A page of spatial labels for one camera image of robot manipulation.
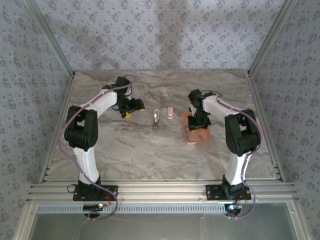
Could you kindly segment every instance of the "patterned wallpaper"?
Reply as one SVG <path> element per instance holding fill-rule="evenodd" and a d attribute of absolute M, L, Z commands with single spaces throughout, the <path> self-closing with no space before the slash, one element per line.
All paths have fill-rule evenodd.
<path fill-rule="evenodd" d="M 288 182 L 320 239 L 320 2 L 299 1 L 254 80 Z"/>
<path fill-rule="evenodd" d="M 248 69 L 284 0 L 37 0 L 72 68 Z"/>
<path fill-rule="evenodd" d="M 0 1 L 0 239 L 38 181 L 68 76 L 21 0 Z"/>

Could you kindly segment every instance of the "pink object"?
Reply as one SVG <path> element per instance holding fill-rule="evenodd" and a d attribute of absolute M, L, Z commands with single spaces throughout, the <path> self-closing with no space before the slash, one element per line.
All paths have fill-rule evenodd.
<path fill-rule="evenodd" d="M 174 116 L 174 108 L 168 107 L 168 119 L 172 119 Z"/>
<path fill-rule="evenodd" d="M 180 116 L 186 144 L 195 145 L 195 144 L 204 143 L 204 142 L 209 141 L 211 139 L 211 134 L 210 134 L 209 128 L 189 131 L 188 116 L 192 116 L 192 113 L 185 112 L 185 113 L 182 113 Z"/>

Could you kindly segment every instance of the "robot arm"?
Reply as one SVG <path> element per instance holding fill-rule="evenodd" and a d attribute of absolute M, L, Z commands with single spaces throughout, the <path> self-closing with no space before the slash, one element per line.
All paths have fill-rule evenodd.
<path fill-rule="evenodd" d="M 64 138 L 73 148 L 77 162 L 85 175 L 94 183 L 100 181 L 100 175 L 96 167 L 95 144 L 98 140 L 98 118 L 108 108 L 117 105 L 122 118 L 129 118 L 131 113 L 143 111 L 145 106 L 141 99 L 128 99 L 125 93 L 128 88 L 110 91 L 115 87 L 122 87 L 130 83 L 125 77 L 118 77 L 114 85 L 106 85 L 100 93 L 89 102 L 81 106 L 71 106 L 68 110 L 67 121 L 80 108 L 89 104 L 68 126 Z M 82 184 L 90 185 L 90 182 L 82 175 L 79 176 Z"/>
<path fill-rule="evenodd" d="M 199 89 L 191 91 L 188 98 L 190 99 L 192 116 L 188 117 L 188 126 L 190 131 L 207 128 L 211 124 L 209 115 L 217 117 L 225 124 L 226 144 L 231 151 L 231 155 L 222 182 L 228 188 L 228 193 L 226 193 L 228 195 L 232 192 L 232 189 L 241 187 L 241 174 L 245 158 L 260 144 L 260 135 L 256 126 L 248 118 L 238 111 L 234 111 L 234 107 L 230 104 L 220 99 L 218 101 L 218 97 L 213 92 L 201 93 Z M 249 114 L 254 120 L 256 119 L 252 110 L 246 109 L 243 112 Z"/>

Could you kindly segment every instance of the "orange tray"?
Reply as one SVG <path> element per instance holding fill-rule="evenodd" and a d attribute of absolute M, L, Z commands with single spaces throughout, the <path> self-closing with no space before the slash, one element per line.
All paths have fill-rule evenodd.
<path fill-rule="evenodd" d="M 209 141 L 211 139 L 211 134 L 210 134 L 209 128 L 197 129 L 195 131 L 189 131 L 188 116 L 192 116 L 192 113 L 191 112 L 184 112 L 180 116 L 186 144 L 195 145 L 195 144 L 204 143 L 204 142 Z"/>

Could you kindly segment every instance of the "marble table surface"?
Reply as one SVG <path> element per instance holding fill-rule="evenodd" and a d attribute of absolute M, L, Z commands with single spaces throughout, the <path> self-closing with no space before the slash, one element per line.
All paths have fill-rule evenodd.
<path fill-rule="evenodd" d="M 140 98 L 145 111 L 133 112 L 122 119 L 108 109 L 98 119 L 99 137 L 95 145 L 97 169 L 102 180 L 130 179 L 222 179 L 228 167 L 230 151 L 226 145 L 224 124 L 211 116 L 211 140 L 187 145 L 180 115 L 188 112 L 191 90 L 216 90 L 223 100 L 240 109 L 256 107 L 243 70 L 190 71 L 101 71 L 77 72 L 70 101 L 81 105 L 94 97 L 117 76 L 133 74 L 137 83 L 132 96 Z M 173 107 L 173 118 L 167 118 Z M 153 129 L 154 111 L 159 109 L 159 127 Z M 66 141 L 64 149 L 73 151 Z M 77 180 L 78 170 L 56 147 L 47 181 Z M 247 178 L 274 178 L 266 145 L 250 160 Z"/>

